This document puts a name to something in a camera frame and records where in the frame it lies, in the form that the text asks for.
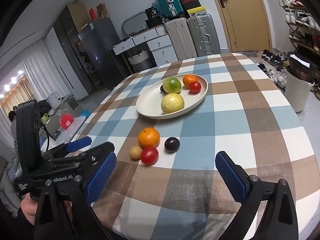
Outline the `person's left hand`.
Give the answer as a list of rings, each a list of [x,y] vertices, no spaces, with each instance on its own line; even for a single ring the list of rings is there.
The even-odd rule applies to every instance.
[[[26,194],[23,200],[21,201],[22,212],[27,221],[32,225],[35,224],[37,206],[38,202],[32,199],[29,193]]]

